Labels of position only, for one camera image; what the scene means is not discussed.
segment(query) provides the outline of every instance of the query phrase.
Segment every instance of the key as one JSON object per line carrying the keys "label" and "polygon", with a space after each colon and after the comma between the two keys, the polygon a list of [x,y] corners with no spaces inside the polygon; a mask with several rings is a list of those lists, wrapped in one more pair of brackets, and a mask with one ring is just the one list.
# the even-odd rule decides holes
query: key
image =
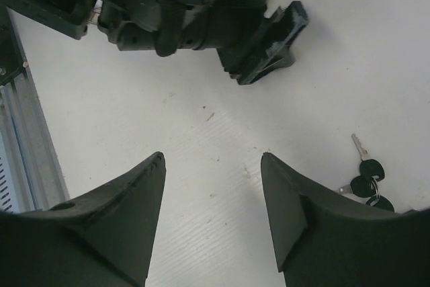
{"label": "key", "polygon": [[366,181],[362,176],[357,176],[349,185],[337,190],[337,193],[341,195],[354,194],[359,198],[370,198],[376,194],[375,185],[373,182]]}
{"label": "key", "polygon": [[385,210],[385,211],[394,212],[394,207],[391,204],[391,202],[381,195],[371,197],[365,203],[365,205],[372,206],[374,208],[381,208],[382,210]]}
{"label": "key", "polygon": [[376,181],[382,181],[385,178],[385,171],[381,163],[370,158],[368,151],[363,148],[360,140],[355,134],[352,134],[352,140],[360,154],[361,163],[359,170],[361,176],[363,176],[363,178],[368,182],[371,182],[373,179]]}

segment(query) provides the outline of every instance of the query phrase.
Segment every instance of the white table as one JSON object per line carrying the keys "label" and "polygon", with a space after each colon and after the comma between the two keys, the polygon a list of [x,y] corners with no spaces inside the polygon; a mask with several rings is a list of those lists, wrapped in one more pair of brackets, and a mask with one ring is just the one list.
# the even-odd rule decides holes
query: white table
{"label": "white table", "polygon": [[265,151],[337,189],[358,172],[355,132],[398,212],[430,206],[430,0],[301,1],[297,63],[247,87],[215,50],[119,52],[95,28],[78,42],[17,15],[72,197],[166,156],[147,287],[284,286]]}

